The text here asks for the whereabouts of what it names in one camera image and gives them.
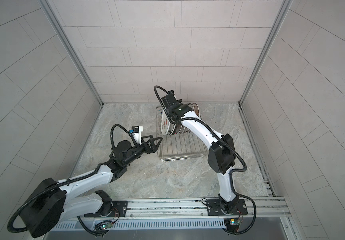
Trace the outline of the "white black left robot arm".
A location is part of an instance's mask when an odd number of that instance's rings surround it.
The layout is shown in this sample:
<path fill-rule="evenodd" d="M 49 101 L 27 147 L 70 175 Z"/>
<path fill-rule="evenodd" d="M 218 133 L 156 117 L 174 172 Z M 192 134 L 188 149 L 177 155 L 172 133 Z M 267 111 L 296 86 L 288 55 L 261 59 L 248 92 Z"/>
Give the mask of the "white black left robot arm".
<path fill-rule="evenodd" d="M 18 210 L 25 224 L 22 231 L 29 231 L 33 238 L 38 238 L 71 218 L 119 216 L 119 210 L 105 191 L 98 190 L 88 196 L 83 194 L 119 179 L 142 154 L 157 152 L 161 141 L 161 137 L 145 136 L 139 144 L 132 146 L 130 141 L 124 140 L 112 149 L 108 161 L 98 164 L 90 172 L 60 181 L 43 180 Z"/>

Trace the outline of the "brown striped rim plate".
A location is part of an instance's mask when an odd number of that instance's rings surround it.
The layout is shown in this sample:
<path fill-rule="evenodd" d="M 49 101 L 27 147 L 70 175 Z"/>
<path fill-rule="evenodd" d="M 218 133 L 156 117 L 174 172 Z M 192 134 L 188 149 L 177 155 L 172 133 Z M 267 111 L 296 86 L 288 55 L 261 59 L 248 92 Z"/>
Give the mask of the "brown striped rim plate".
<path fill-rule="evenodd" d="M 176 125 L 172 124 L 165 113 L 162 111 L 160 129 L 163 136 L 172 135 L 175 131 Z"/>

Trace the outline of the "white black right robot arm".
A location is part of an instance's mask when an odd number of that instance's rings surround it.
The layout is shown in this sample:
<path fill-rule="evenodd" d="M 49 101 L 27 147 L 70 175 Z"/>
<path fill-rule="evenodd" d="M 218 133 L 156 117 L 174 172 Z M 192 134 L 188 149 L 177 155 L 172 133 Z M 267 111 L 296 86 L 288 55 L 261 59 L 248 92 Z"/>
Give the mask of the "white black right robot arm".
<path fill-rule="evenodd" d="M 233 138 L 213 130 L 182 100 L 177 100 L 173 91 L 166 91 L 160 97 L 155 87 L 155 95 L 161 104 L 167 120 L 172 124 L 182 124 L 194 133 L 209 149 L 208 164 L 217 173 L 220 192 L 219 205 L 225 215 L 246 215 L 246 204 L 234 188 L 233 173 L 245 172 L 247 165 L 235 151 Z"/>

